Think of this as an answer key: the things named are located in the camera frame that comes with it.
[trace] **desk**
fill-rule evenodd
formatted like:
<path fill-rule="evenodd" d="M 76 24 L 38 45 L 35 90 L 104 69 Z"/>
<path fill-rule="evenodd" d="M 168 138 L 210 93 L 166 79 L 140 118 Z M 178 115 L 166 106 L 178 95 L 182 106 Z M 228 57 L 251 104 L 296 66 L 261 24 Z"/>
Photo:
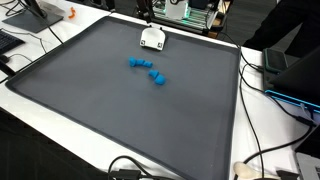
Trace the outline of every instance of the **desk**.
<path fill-rule="evenodd" d="M 77 16 L 75 19 L 69 20 L 67 17 L 65 17 L 64 21 L 59 22 L 52 27 L 52 29 L 63 41 L 66 41 L 67 39 L 81 32 L 81 30 L 85 29 L 99 18 L 110 15 L 110 13 L 106 11 L 93 9 L 70 2 L 60 1 L 57 3 L 57 5 L 67 12 L 71 6 L 73 6 L 77 11 Z M 6 9 L 0 9 L 0 18 L 5 18 L 5 12 Z M 111 14 L 110 16 L 146 25 L 146 23 L 142 20 L 123 16 L 117 13 Z M 7 26 L 3 23 L 1 25 L 3 28 L 8 30 L 19 32 L 22 31 Z M 164 27 L 164 29 L 213 43 L 233 46 L 228 43 L 183 32 L 173 28 Z M 48 51 L 59 45 L 59 42 L 54 36 L 52 36 L 49 30 L 42 31 L 41 33 L 37 34 L 37 36 L 45 40 L 45 47 L 48 49 Z M 44 54 L 38 40 L 35 40 L 29 36 L 19 35 L 17 37 L 25 40 L 27 43 L 6 53 L 6 55 L 21 53 L 30 57 L 32 60 L 35 60 Z M 243 53 L 247 60 L 251 63 L 261 64 L 261 52 L 244 48 Z M 28 61 L 25 61 L 23 58 L 14 57 L 9 63 L 9 66 L 14 70 L 17 70 L 21 67 L 24 67 L 27 63 Z M 5 78 L 5 75 L 1 73 L 0 77 L 3 79 Z M 245 78 L 248 83 L 255 87 L 261 88 L 261 75 L 254 70 L 247 68 L 245 72 Z M 252 118 L 253 126 L 255 127 L 261 142 L 262 149 L 289 142 L 297 137 L 300 137 L 307 131 L 307 127 L 296 123 L 292 118 L 284 114 L 272 101 L 260 95 L 258 92 L 254 92 L 245 85 L 243 87 L 243 92 L 245 102 Z M 70 150 L 99 169 L 106 171 L 110 162 L 114 158 L 120 155 L 129 155 L 148 167 L 147 170 L 149 170 L 151 174 L 181 179 L 174 173 L 144 158 L 143 156 L 130 151 L 83 126 L 80 126 L 55 112 L 52 112 L 38 104 L 16 95 L 8 90 L 4 83 L 0 84 L 0 95 L 0 106 L 4 110 L 13 114 L 17 118 L 21 119 L 39 132 L 48 136 L 55 142 L 59 143 L 66 149 Z M 297 107 L 285 105 L 285 108 L 294 114 L 302 114 L 300 109 Z M 246 157 L 256 151 L 257 146 L 253 137 L 253 133 L 245 116 L 240 98 L 238 97 L 233 131 L 229 179 L 233 179 L 233 163 L 244 160 Z M 278 168 L 294 172 L 297 171 L 293 158 L 292 147 L 266 154 L 264 155 L 264 159 L 266 172 L 274 173 Z M 260 169 L 259 159 L 257 158 L 253 160 L 250 165 Z M 116 163 L 115 167 L 135 168 L 132 163 L 125 160 Z"/>

